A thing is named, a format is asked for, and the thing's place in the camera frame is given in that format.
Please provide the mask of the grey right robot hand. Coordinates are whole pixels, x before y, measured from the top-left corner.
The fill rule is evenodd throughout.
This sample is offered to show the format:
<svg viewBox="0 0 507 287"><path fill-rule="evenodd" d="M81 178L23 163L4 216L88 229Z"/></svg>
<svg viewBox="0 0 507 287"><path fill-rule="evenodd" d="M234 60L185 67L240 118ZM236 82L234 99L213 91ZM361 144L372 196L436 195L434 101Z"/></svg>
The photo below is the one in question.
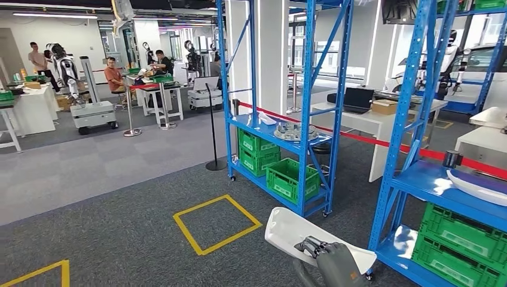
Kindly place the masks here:
<svg viewBox="0 0 507 287"><path fill-rule="evenodd" d="M369 286L345 244L323 242L308 236L294 248L307 251L316 260L326 286Z"/></svg>

